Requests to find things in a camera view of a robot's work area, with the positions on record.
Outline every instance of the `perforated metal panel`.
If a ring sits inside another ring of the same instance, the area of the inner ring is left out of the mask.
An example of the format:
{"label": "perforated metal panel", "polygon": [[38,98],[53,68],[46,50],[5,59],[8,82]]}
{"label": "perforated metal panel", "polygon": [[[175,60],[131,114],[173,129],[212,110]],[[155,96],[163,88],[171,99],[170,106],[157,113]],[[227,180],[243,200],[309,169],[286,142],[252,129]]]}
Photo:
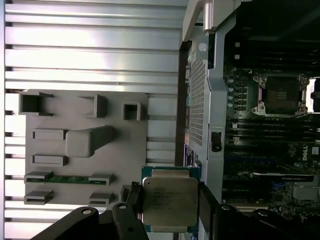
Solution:
{"label": "perforated metal panel", "polygon": [[200,146],[203,141],[204,92],[207,78],[206,60],[195,59],[191,64],[190,138]]}

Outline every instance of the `metal bracket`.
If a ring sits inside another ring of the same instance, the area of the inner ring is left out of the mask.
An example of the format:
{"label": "metal bracket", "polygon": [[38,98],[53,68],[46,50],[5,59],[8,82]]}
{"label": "metal bracket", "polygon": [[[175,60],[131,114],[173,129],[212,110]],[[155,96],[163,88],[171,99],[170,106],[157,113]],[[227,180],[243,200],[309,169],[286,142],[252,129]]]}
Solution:
{"label": "metal bracket", "polygon": [[182,25],[182,41],[190,40],[192,30],[203,10],[203,31],[207,34],[214,31],[217,26],[236,10],[242,2],[251,0],[190,0]]}

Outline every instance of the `white label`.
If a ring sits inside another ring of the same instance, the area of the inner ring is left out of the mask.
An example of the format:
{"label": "white label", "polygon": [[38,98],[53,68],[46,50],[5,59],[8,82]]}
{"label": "white label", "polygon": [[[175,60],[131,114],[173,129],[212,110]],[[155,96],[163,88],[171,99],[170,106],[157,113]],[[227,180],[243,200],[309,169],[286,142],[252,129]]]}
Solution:
{"label": "white label", "polygon": [[312,155],[318,155],[319,154],[319,147],[313,146],[312,147]]}

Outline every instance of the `gray plastic clip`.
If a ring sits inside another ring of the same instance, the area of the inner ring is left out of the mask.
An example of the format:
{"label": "gray plastic clip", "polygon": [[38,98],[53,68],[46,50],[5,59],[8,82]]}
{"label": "gray plastic clip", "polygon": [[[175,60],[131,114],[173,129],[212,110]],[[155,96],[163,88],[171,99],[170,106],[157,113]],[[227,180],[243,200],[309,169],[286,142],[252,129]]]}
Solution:
{"label": "gray plastic clip", "polygon": [[45,205],[54,198],[53,193],[54,192],[52,190],[38,190],[29,192],[24,196],[24,204]]}
{"label": "gray plastic clip", "polygon": [[108,207],[109,204],[114,199],[114,195],[111,193],[97,193],[94,192],[89,197],[89,206],[90,207]]}
{"label": "gray plastic clip", "polygon": [[44,99],[52,98],[53,95],[38,92],[36,94],[19,93],[19,115],[52,116],[46,112]]}

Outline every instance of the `screw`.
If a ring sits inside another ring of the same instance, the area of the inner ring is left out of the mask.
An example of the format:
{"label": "screw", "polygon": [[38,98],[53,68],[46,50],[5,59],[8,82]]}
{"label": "screw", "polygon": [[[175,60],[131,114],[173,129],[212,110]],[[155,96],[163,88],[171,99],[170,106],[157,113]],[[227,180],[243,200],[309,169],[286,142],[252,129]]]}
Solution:
{"label": "screw", "polygon": [[266,211],[258,211],[258,214],[262,217],[267,217],[268,213]]}
{"label": "screw", "polygon": [[223,205],[221,208],[225,211],[231,210],[231,207],[228,205]]}
{"label": "screw", "polygon": [[199,48],[199,51],[200,51],[200,52],[205,52],[205,51],[207,51],[208,46],[207,46],[207,44],[205,44],[205,43],[200,43],[199,46],[198,46],[198,48]]}
{"label": "screw", "polygon": [[87,210],[83,210],[82,211],[82,214],[90,214],[92,211],[90,209],[87,209]]}

